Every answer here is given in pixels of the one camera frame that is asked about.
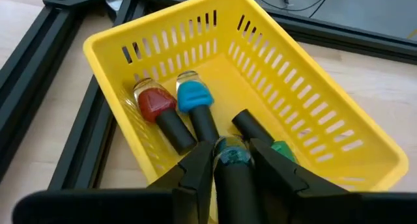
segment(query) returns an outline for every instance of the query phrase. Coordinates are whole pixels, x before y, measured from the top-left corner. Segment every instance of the plastic basket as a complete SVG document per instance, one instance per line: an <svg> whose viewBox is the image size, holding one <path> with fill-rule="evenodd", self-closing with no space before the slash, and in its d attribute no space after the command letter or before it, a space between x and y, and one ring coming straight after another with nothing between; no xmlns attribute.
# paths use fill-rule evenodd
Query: plastic basket
<svg viewBox="0 0 417 224"><path fill-rule="evenodd" d="M176 96L190 69L222 135L238 133L231 119L248 108L300 165L344 188L386 190L407 172L400 147L254 0L189 0L93 35L84 51L149 182L181 157L139 114L134 74Z"/></svg>

